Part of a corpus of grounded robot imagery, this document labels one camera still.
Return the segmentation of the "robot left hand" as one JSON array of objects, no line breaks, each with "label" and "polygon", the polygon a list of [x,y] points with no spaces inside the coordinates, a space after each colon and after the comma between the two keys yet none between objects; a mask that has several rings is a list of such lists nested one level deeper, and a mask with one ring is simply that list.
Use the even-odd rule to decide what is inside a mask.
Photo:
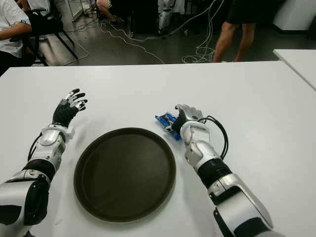
[{"label": "robot left hand", "polygon": [[85,110],[87,99],[86,94],[80,92],[80,89],[73,89],[64,96],[57,105],[52,118],[52,124],[69,127],[72,119],[80,111]]}]

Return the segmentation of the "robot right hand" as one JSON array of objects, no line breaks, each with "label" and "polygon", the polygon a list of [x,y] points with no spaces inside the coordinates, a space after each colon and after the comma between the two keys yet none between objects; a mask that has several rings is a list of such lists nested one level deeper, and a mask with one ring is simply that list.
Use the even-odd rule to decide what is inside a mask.
[{"label": "robot right hand", "polygon": [[167,125],[164,131],[171,132],[175,131],[180,133],[181,127],[188,121],[198,121],[202,118],[203,114],[200,110],[195,107],[190,107],[186,104],[175,105],[175,110],[178,111],[178,116],[173,116],[170,113],[165,115]]}]

